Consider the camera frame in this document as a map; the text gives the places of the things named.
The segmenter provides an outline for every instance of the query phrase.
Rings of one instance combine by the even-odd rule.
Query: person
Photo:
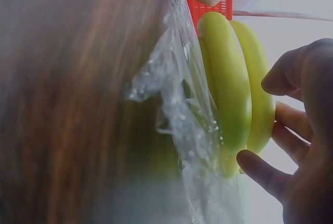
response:
[[[219,0],[198,1],[213,5]],[[304,102],[305,112],[277,103],[272,133],[299,168],[285,174],[250,151],[239,152],[239,165],[281,202],[285,224],[333,223],[333,40],[282,55],[262,88]]]

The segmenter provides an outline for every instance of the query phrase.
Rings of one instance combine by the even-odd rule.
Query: long brown hair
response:
[[[122,93],[166,3],[0,0],[0,223],[120,223],[107,205],[117,187],[177,171],[155,131],[158,96]]]

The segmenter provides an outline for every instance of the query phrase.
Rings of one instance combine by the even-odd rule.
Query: banana bunch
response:
[[[245,24],[209,12],[198,23],[199,43],[207,83],[219,112],[224,177],[239,170],[242,149],[259,154],[273,129],[275,104],[261,88],[268,72],[265,51]]]

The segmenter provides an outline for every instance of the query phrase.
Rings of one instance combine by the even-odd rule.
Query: green banana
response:
[[[224,143],[222,148],[227,156],[235,160],[237,153],[246,146],[252,117],[250,82],[244,55],[233,27],[222,14],[204,14],[199,20],[198,32],[206,43],[215,81],[214,100],[218,105]]]
[[[244,23],[231,21],[243,50],[250,80],[252,121],[247,149],[259,154],[272,136],[275,104],[273,97],[261,88],[261,81],[269,71],[266,54],[255,33]]]

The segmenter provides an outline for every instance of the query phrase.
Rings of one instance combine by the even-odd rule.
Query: banana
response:
[[[216,87],[215,87],[213,71],[212,71],[212,64],[210,63],[210,56],[209,56],[209,53],[207,50],[206,43],[202,37],[199,37],[199,44],[200,44],[200,49],[201,49],[201,54],[202,54],[204,70],[206,73],[208,88],[212,95],[212,99],[215,102],[215,105],[218,107]],[[221,147],[220,165],[222,168],[222,174],[227,179],[232,178],[239,170],[239,166],[236,161],[236,158],[229,157],[229,155],[226,153],[224,147]]]
[[[271,95],[261,88],[261,81],[269,71],[266,54],[255,33],[244,23],[231,21],[243,50],[250,80],[252,121],[247,149],[259,154],[272,136],[275,104]]]
[[[210,93],[212,95],[212,98],[215,102],[215,105],[218,107],[216,89],[215,89],[214,77],[213,77],[213,71],[212,71],[212,65],[210,63],[210,57],[209,57],[209,53],[208,53],[208,50],[207,50],[206,43],[204,42],[204,39],[201,38],[201,37],[199,37],[199,44],[200,44],[200,49],[201,49],[204,71],[206,73],[208,88],[209,88],[209,91],[210,91]]]
[[[246,146],[252,116],[250,82],[242,48],[233,27],[220,13],[204,14],[198,32],[206,43],[215,81],[214,100],[218,105],[222,148],[235,158]]]

